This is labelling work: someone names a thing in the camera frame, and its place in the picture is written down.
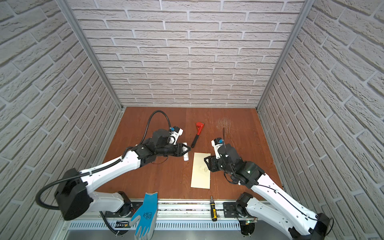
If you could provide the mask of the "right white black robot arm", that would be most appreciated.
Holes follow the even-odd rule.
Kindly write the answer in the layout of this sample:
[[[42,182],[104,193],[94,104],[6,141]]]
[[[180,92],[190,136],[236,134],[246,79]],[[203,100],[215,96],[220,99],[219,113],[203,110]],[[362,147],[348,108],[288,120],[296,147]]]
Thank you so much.
[[[329,233],[331,219],[304,207],[254,162],[243,161],[236,149],[224,140],[212,140],[215,154],[204,159],[214,173],[222,171],[233,185],[245,186],[263,197],[268,205],[249,193],[243,193],[235,203],[241,217],[254,217],[273,226],[291,240],[323,240]]]

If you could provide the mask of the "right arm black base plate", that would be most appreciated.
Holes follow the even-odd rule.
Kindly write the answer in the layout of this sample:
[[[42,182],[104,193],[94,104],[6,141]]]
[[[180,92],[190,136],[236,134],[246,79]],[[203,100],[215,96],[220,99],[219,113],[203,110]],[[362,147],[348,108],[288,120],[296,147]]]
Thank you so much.
[[[248,214],[245,207],[235,202],[224,202],[224,217],[225,218],[242,218],[242,219],[258,219]]]

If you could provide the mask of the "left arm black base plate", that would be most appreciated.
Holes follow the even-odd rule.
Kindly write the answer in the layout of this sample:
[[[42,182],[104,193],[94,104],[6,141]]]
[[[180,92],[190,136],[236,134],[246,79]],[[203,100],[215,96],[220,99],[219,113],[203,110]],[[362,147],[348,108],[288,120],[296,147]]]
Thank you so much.
[[[131,218],[142,204],[143,202],[131,202],[129,206],[125,204],[122,207],[122,210],[118,210],[115,213],[106,211],[104,215],[107,218]]]

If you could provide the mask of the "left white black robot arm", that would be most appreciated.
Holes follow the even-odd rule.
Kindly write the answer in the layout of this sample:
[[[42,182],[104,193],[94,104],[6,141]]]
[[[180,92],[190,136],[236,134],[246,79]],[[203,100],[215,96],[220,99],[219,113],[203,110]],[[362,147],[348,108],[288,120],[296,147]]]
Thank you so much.
[[[154,162],[158,156],[184,156],[191,148],[177,143],[182,134],[183,130],[178,127],[168,131],[160,129],[151,138],[127,149],[120,157],[80,172],[75,168],[66,171],[65,181],[59,184],[55,192],[64,220],[74,220],[88,212],[111,212],[121,217],[128,216],[133,207],[124,192],[108,194],[97,192],[97,189],[120,175]]]

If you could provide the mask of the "cream yellow envelope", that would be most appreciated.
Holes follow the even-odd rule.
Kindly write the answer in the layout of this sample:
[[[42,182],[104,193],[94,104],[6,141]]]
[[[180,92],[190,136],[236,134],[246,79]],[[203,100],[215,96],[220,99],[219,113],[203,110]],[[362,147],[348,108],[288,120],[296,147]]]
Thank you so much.
[[[194,153],[193,170],[191,187],[199,189],[210,189],[210,170],[208,169],[204,158],[209,157],[210,154],[206,153]]]

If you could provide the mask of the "white glue stick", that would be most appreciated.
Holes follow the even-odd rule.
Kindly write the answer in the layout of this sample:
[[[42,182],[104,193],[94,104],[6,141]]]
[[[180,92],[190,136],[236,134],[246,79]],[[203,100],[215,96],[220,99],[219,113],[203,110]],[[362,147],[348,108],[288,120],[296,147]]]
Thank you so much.
[[[188,161],[188,160],[189,160],[188,152],[184,152],[184,153],[185,153],[185,154],[183,155],[184,161]]]

